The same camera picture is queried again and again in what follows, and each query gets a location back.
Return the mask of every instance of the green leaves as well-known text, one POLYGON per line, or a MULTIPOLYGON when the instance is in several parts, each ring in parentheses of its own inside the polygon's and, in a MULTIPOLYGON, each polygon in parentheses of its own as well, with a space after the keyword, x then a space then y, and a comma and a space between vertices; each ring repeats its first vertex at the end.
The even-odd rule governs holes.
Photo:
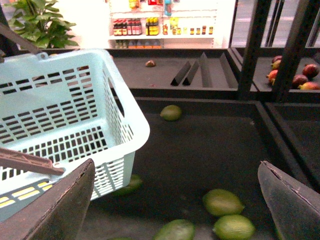
POLYGON ((30 2, 33 2, 36 7, 38 7, 41 11, 45 9, 46 0, 29 0, 30 2))
POLYGON ((64 48, 78 46, 67 34, 75 23, 63 20, 59 9, 53 7, 57 0, 17 0, 6 7, 15 8, 9 26, 38 48, 64 48))

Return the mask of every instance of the light blue plastic basket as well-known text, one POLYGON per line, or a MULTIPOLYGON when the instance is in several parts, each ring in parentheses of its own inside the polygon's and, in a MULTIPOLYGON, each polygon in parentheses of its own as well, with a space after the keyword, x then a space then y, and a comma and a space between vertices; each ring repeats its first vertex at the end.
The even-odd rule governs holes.
POLYGON ((5 58, 0 63, 0 106, 0 147, 51 159, 65 168, 62 176, 55 176, 0 166, 0 222, 88 158, 96 166, 91 200, 128 185, 135 151, 150 134, 103 49, 5 58))

